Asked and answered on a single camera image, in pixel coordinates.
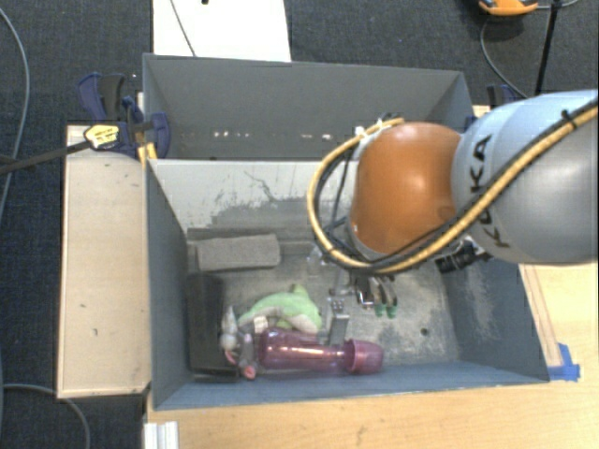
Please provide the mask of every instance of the white paper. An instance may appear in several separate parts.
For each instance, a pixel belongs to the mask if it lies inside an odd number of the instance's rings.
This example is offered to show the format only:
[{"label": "white paper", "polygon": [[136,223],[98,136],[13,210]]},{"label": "white paper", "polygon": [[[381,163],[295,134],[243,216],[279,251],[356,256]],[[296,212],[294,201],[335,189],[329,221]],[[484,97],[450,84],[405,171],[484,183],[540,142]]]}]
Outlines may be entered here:
[{"label": "white paper", "polygon": [[[283,0],[173,0],[196,56],[290,62]],[[191,56],[169,0],[153,0],[153,51]]]}]

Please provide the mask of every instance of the bin floor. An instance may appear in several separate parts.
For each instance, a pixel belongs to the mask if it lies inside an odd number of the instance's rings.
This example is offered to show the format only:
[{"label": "bin floor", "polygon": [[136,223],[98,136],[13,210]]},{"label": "bin floor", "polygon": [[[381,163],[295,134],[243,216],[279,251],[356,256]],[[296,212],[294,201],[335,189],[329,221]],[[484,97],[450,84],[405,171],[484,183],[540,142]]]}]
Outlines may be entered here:
[{"label": "bin floor", "polygon": [[[231,236],[238,236],[233,231]],[[202,232],[208,238],[210,231]],[[219,229],[215,236],[226,236]],[[280,241],[282,261],[271,269],[219,272],[225,287],[225,304],[233,306],[239,316],[267,295],[288,291],[293,284],[304,286],[320,309],[324,325],[329,318],[329,289],[339,269],[332,264],[319,264],[310,239]],[[190,256],[190,271],[194,268]],[[439,363],[459,359],[446,290],[436,266],[425,264],[419,269],[399,274],[390,283],[398,297],[394,319],[376,317],[373,309],[365,309],[356,297],[343,298],[345,312],[350,315],[346,338],[376,342],[385,349],[385,365]]]}]

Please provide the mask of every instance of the gray sponge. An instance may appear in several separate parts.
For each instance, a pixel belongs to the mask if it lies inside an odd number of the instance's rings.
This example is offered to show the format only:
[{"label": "gray sponge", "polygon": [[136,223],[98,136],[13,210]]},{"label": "gray sponge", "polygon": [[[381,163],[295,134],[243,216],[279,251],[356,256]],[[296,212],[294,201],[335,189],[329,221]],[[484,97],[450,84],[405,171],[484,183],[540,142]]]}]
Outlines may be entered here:
[{"label": "gray sponge", "polygon": [[281,247],[273,234],[204,239],[196,243],[196,254],[203,272],[273,268],[281,263]]}]

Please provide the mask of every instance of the black cable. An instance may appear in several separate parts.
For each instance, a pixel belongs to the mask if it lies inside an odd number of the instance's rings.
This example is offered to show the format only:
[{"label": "black cable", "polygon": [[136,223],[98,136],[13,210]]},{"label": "black cable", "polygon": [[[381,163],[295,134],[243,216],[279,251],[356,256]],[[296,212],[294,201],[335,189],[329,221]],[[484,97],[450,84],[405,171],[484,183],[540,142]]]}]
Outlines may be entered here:
[{"label": "black cable", "polygon": [[[350,270],[354,271],[356,274],[378,274],[381,271],[384,271],[386,268],[390,268],[392,266],[400,264],[401,262],[411,258],[415,254],[417,254],[419,251],[421,251],[423,248],[429,246],[432,242],[434,242],[436,239],[438,239],[441,235],[444,235],[444,233],[446,233],[447,230],[449,230],[452,226],[454,226],[456,224],[456,222],[459,221],[466,214],[466,212],[488,191],[488,189],[497,180],[499,180],[503,176],[503,174],[511,166],[513,166],[514,163],[524,153],[526,153],[531,147],[535,146],[540,141],[547,138],[548,136],[550,136],[552,133],[554,133],[558,129],[562,128],[565,124],[572,122],[572,120],[575,119],[577,116],[587,112],[590,109],[596,108],[596,107],[597,107],[597,98],[593,99],[590,103],[588,103],[574,111],[566,112],[565,114],[563,114],[562,118],[559,121],[552,124],[550,127],[548,127],[543,132],[541,132],[539,135],[537,135],[536,138],[529,141],[522,149],[520,149],[520,151],[518,151],[506,163],[504,163],[499,168],[499,170],[497,170],[495,172],[495,174],[491,176],[489,181],[486,184],[482,185],[480,190],[456,213],[456,215],[453,218],[451,218],[450,220],[448,220],[447,222],[445,222],[444,224],[441,224],[440,226],[438,226],[437,228],[433,228],[431,231],[427,232],[426,234],[421,235],[416,239],[413,239],[412,241],[403,245],[401,248],[394,251],[393,253],[387,254],[377,260],[373,260],[373,261],[365,260],[367,263],[369,263],[368,266],[365,268],[357,268],[354,266],[350,266],[350,265],[345,264],[344,262],[339,261],[337,259],[335,259],[335,262],[342,268],[350,269]],[[323,173],[323,175],[321,176],[321,179],[324,179],[324,177],[325,177],[325,173]],[[316,202],[317,202],[316,193],[314,193],[314,205]],[[456,240],[457,238],[459,238],[463,234],[463,232],[468,229],[468,227],[469,226],[464,227],[462,232],[457,234],[453,240]],[[316,239],[316,243],[317,243],[320,251],[323,254],[330,253],[330,250],[327,250],[326,248],[324,248],[324,245],[318,239]],[[335,245],[333,250],[335,250],[335,249],[340,250],[341,246]]]},{"label": "black cable", "polygon": [[[29,74],[29,64],[27,63],[27,55],[25,53],[25,48],[23,47],[23,44],[21,42],[21,38],[19,37],[17,30],[15,30],[15,27],[13,26],[12,22],[10,21],[10,18],[8,17],[8,15],[4,12],[4,10],[2,8],[0,8],[0,17],[2,17],[2,19],[5,21],[8,28],[10,29],[10,33],[13,35],[15,41],[17,42],[17,46],[19,47],[19,54],[21,55],[21,58],[22,58],[22,66],[23,66],[23,71],[24,71],[24,76],[25,76],[25,90],[24,90],[24,98],[23,98],[23,103],[22,103],[21,119],[19,121],[19,127],[17,129],[17,136],[15,137],[15,143],[14,143],[13,150],[12,150],[12,159],[16,160],[17,157],[19,156],[19,149],[21,147],[22,135],[23,135],[24,128],[25,128],[25,121],[27,119],[27,111],[29,110],[29,98],[31,96],[31,76]],[[8,189],[10,188],[11,182],[12,182],[12,175],[8,174],[8,176],[5,180],[5,183],[4,183],[4,188],[2,190],[2,197],[0,199],[0,223],[2,222],[2,216],[4,214],[5,206],[7,205]]]},{"label": "black cable", "polygon": [[191,54],[194,57],[197,57],[196,52],[194,51],[194,47],[192,46],[191,41],[189,40],[189,37],[187,36],[187,32],[185,32],[185,29],[183,28],[181,18],[179,18],[179,12],[177,11],[177,8],[175,7],[175,2],[173,0],[169,0],[169,2],[170,2],[170,6],[172,7],[172,11],[175,13],[175,17],[177,18],[177,23],[179,24],[179,28],[181,28],[183,37],[185,38],[185,41],[187,42],[187,46],[189,47]]},{"label": "black cable", "polygon": [[[572,5],[576,4],[578,1],[580,0],[570,0],[569,2],[566,2],[564,4],[560,5],[560,8],[566,8],[566,7],[571,7]],[[537,10],[551,10],[553,7],[553,4],[550,6],[539,6],[537,7]],[[499,79],[501,81],[503,81],[507,86],[509,86],[514,92],[516,92],[519,96],[521,96],[522,98],[528,98],[528,95],[526,95],[524,92],[522,92],[516,85],[514,85],[514,83],[512,83],[505,75],[504,73],[497,67],[497,65],[495,65],[490,56],[489,53],[487,52],[487,48],[485,47],[485,31],[487,29],[487,24],[489,23],[489,21],[491,20],[491,17],[487,18],[485,20],[485,22],[483,23],[483,26],[480,29],[480,33],[478,36],[478,42],[480,44],[480,49],[483,52],[483,56],[485,57],[485,61],[487,62],[487,64],[490,66],[491,70],[493,70],[493,72],[499,77]]]},{"label": "black cable", "polygon": [[[594,107],[597,107],[597,98],[593,99],[591,102],[580,107],[579,109],[576,109],[575,111],[566,113],[567,118],[562,117],[559,121],[557,121],[556,123],[551,125],[549,128],[545,129],[543,132],[541,132],[539,135],[537,135],[536,138],[533,138],[531,141],[529,141],[519,152],[514,154],[507,162],[505,162],[502,165],[502,167],[499,168],[499,170],[497,170],[495,172],[495,174],[489,179],[489,181],[487,181],[487,183],[485,183],[484,185],[481,186],[480,190],[470,199],[470,201],[468,201],[468,203],[466,203],[456,213],[456,215],[453,218],[451,218],[450,220],[448,220],[447,222],[445,222],[438,228],[433,229],[430,232],[431,233],[430,236],[427,236],[428,234],[422,235],[422,236],[414,239],[410,243],[402,246],[399,250],[396,250],[395,252],[385,256],[384,258],[381,258],[380,260],[374,262],[372,269],[374,269],[376,271],[379,269],[386,268],[388,266],[396,265],[396,264],[412,257],[423,247],[428,246],[432,241],[437,239],[439,235],[444,234],[451,226],[453,226],[459,219],[461,219],[461,217],[466,213],[466,211],[468,211],[474,205],[474,203],[476,203],[481,198],[481,196],[487,192],[487,190],[492,186],[492,184],[495,183],[511,166],[513,166],[514,162],[516,162],[531,147],[536,145],[539,141],[545,139],[547,136],[549,136],[551,133],[555,132],[557,129],[559,129],[562,126],[564,126],[565,124],[569,123],[572,119],[576,118],[577,116],[585,113],[586,111],[588,111],[589,109],[592,109]],[[406,248],[409,248],[410,246],[417,244],[417,242],[421,241],[423,238],[427,238],[427,239],[426,239],[426,241],[423,241],[421,244],[419,244],[418,247],[414,248],[413,250],[411,250],[408,253],[403,252],[403,251],[405,251]]]},{"label": "black cable", "polygon": [[[34,391],[48,396],[56,397],[56,393],[51,389],[36,385],[36,384],[4,384],[5,390],[18,390],[18,391]],[[80,407],[75,404],[71,399],[65,398],[60,399],[60,402],[64,402],[70,409],[77,415],[81,424],[83,425],[83,431],[85,432],[85,449],[90,449],[92,446],[92,436],[90,431],[90,425],[87,422],[85,414],[81,411]]]},{"label": "black cable", "polygon": [[335,195],[335,201],[333,203],[333,211],[330,215],[330,225],[334,226],[337,221],[337,211],[339,211],[339,202],[341,201],[341,193],[343,192],[343,188],[345,187],[345,180],[347,178],[347,170],[349,168],[349,162],[352,159],[352,152],[346,152],[344,162],[343,162],[343,173],[341,175],[341,181],[339,182],[339,186],[337,187],[337,195]]}]

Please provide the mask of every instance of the plastic bottle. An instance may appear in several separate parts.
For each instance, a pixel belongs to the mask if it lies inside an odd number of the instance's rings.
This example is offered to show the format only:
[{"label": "plastic bottle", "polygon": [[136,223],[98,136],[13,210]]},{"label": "plastic bottle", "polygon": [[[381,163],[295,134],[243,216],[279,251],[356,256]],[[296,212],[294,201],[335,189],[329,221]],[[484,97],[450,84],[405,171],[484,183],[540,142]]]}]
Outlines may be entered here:
[{"label": "plastic bottle", "polygon": [[258,361],[265,369],[309,369],[372,374],[383,366],[383,348],[373,342],[347,340],[325,346],[314,335],[271,328],[260,335]]}]

